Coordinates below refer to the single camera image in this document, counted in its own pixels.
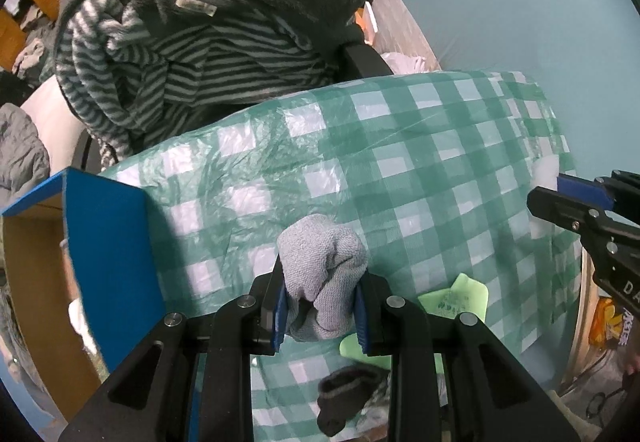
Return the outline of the grey puffer jacket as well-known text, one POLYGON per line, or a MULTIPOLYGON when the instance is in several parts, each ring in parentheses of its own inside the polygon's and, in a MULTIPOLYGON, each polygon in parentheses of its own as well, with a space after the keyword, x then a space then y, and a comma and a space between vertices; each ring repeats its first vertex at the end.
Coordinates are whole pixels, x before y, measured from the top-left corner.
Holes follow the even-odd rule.
POLYGON ((22 108, 9 102, 2 105, 1 208, 6 208, 49 176, 49 154, 34 122, 22 108))

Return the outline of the white patterned cloth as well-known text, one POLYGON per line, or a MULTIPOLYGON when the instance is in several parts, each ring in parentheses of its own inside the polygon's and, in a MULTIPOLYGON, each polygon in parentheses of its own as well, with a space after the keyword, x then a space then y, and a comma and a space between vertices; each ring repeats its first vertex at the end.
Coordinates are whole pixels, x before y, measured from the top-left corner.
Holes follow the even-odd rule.
POLYGON ((386 441, 390 426, 390 388, 392 374, 387 372, 370 399, 355 417, 354 441, 386 441))

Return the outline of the blue cardboard box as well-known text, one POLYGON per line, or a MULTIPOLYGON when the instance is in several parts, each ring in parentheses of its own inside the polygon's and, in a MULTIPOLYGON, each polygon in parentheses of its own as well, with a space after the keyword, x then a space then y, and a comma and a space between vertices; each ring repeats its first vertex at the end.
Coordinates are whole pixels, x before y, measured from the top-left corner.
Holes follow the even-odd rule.
POLYGON ((70 420, 166 312, 142 189, 68 168, 1 212, 17 328, 70 420))

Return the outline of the light green sock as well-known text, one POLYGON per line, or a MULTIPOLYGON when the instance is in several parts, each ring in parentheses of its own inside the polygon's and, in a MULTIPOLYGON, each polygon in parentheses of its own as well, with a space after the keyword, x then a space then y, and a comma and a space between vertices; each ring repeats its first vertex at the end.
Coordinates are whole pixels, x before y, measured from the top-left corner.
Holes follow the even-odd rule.
MULTIPOLYGON (((460 313, 475 314, 485 321, 488 308, 487 286, 463 273, 459 274, 449 288, 434 290, 419 295, 418 301, 427 314, 456 318, 460 313)), ((392 369, 389 356, 368 356, 362 352, 356 334, 345 337, 338 347, 343 358, 357 363, 370 364, 382 370, 392 369)))

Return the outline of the striped grey sweater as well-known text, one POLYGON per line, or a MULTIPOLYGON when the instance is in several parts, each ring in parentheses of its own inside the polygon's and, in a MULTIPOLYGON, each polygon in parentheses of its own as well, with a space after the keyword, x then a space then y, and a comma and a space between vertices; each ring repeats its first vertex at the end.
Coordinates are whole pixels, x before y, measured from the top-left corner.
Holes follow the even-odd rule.
POLYGON ((336 68, 306 36, 257 9, 165 36, 119 0, 85 0, 56 38, 54 72, 108 165, 187 129, 222 105, 322 87, 336 68))

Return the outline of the orange snack package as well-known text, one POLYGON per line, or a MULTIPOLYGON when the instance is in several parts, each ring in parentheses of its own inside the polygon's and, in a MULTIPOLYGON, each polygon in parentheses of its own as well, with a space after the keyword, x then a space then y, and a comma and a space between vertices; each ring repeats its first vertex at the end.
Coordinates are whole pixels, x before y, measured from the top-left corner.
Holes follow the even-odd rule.
POLYGON ((616 350, 626 344, 634 317, 610 297, 599 297, 592 315, 588 341, 600 350, 616 350))

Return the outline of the grey sock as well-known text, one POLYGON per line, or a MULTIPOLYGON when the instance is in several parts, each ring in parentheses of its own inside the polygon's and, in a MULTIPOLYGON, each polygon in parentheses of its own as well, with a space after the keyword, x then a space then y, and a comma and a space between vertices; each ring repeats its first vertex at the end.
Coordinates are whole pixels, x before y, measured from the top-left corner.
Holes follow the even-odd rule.
POLYGON ((283 231, 277 246, 288 295, 288 336, 314 342, 348 334, 355 290, 368 266, 356 232, 311 214, 283 231))

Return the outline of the black sock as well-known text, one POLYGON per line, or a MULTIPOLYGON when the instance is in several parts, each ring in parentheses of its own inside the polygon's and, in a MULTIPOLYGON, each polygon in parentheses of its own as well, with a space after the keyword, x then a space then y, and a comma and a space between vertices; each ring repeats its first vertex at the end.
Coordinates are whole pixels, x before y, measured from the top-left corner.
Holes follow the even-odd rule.
POLYGON ((345 366, 318 383, 319 414, 317 425, 325 436, 336 436, 363 409, 388 371, 378 366, 356 364, 345 366))

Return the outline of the grey bed mattress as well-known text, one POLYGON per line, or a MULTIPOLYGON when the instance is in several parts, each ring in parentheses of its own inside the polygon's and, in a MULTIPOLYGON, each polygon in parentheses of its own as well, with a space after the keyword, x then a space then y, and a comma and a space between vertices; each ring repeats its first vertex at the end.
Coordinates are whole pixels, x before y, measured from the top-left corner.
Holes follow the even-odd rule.
POLYGON ((51 174, 69 167, 100 173, 98 145, 68 108, 55 76, 44 81, 21 108, 34 122, 40 141, 47 149, 51 174))

